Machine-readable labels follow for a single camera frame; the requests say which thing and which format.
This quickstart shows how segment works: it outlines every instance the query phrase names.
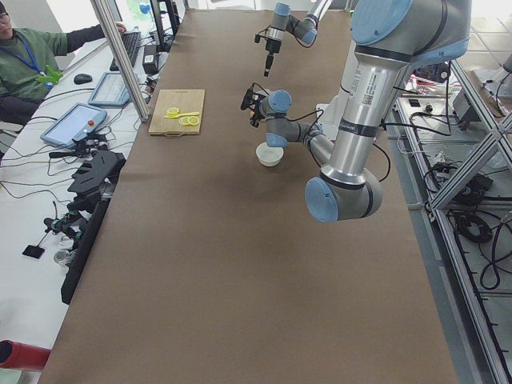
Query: wooden cutting board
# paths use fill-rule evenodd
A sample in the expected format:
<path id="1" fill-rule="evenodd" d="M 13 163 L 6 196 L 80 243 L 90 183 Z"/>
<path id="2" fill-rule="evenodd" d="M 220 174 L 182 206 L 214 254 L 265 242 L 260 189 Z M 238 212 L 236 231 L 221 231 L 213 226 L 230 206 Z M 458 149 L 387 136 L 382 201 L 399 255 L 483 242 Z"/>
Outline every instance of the wooden cutting board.
<path id="1" fill-rule="evenodd" d="M 205 90 L 160 90 L 157 104 L 154 107 L 149 133 L 165 136 L 199 134 L 204 100 Z M 167 110 L 172 106 L 179 108 L 180 113 L 199 112 L 199 124 L 196 126 L 182 126 L 177 118 L 165 118 Z"/>

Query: tablet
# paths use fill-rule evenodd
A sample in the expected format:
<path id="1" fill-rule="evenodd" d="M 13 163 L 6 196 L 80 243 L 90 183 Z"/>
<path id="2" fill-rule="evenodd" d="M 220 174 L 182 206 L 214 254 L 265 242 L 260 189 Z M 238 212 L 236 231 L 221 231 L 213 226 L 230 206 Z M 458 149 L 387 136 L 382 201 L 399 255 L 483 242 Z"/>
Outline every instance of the tablet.
<path id="1" fill-rule="evenodd" d="M 87 103 L 101 108 L 120 108 L 129 100 L 130 94 L 121 72 L 105 72 Z"/>
<path id="2" fill-rule="evenodd" d="M 40 138 L 53 146 L 71 148 L 105 120 L 106 110 L 77 103 L 48 128 Z"/>

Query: ur robot arm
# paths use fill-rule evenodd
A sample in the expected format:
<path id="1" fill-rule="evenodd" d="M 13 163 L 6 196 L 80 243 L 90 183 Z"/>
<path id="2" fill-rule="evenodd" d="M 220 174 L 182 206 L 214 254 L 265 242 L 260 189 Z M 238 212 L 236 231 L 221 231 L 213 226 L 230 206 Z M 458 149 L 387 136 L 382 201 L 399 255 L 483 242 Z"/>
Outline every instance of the ur robot arm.
<path id="1" fill-rule="evenodd" d="M 255 93 L 242 108 L 251 123 L 266 122 L 268 146 L 302 142 L 320 165 L 306 184 L 306 204 L 320 222 L 364 218 L 382 202 L 379 181 L 366 160 L 384 118 L 398 76 L 405 67 L 460 57 L 469 41 L 471 0 L 361 0 L 352 19 L 358 60 L 335 144 L 319 124 L 290 122 L 291 96 L 284 90 Z"/>
<path id="2" fill-rule="evenodd" d="M 281 49 L 281 41 L 285 32 L 289 32 L 295 38 L 305 44 L 311 46 L 317 37 L 318 23 L 322 19 L 324 13 L 329 8 L 333 0 L 318 0 L 313 5 L 307 16 L 303 20 L 297 19 L 290 13 L 290 6 L 282 2 L 278 2 L 274 9 L 274 15 L 270 25 L 262 32 L 265 34 L 256 34 L 254 42 L 260 42 L 261 38 L 266 40 L 265 49 L 268 51 L 265 62 L 264 76 L 268 76 L 272 63 L 274 62 L 274 54 L 278 54 Z"/>

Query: red object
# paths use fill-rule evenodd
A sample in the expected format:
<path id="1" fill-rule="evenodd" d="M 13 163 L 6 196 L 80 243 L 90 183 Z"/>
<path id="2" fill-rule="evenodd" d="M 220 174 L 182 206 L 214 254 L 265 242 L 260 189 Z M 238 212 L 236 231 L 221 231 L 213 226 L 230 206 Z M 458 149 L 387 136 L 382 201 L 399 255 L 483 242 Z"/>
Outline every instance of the red object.
<path id="1" fill-rule="evenodd" d="M 51 350 L 40 346 L 4 340 L 0 342 L 0 368 L 41 372 L 50 352 Z"/>

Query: green shirt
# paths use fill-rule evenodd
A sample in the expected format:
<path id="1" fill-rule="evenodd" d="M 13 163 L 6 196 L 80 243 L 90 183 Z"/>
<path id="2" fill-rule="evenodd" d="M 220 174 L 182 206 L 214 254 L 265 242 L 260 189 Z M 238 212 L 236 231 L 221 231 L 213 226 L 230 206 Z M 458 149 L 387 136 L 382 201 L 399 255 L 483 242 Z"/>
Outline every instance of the green shirt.
<path id="1" fill-rule="evenodd" d="M 46 65 L 58 70 L 55 56 L 65 56 L 67 52 L 66 34 L 39 32 L 28 28 L 14 30 L 12 40 L 0 42 L 0 46 L 28 62 L 30 56 L 19 37 L 23 38 L 38 63 L 45 70 Z M 43 100 L 49 90 L 44 84 L 36 81 L 40 74 L 21 62 L 18 58 L 0 50 L 0 95 Z"/>

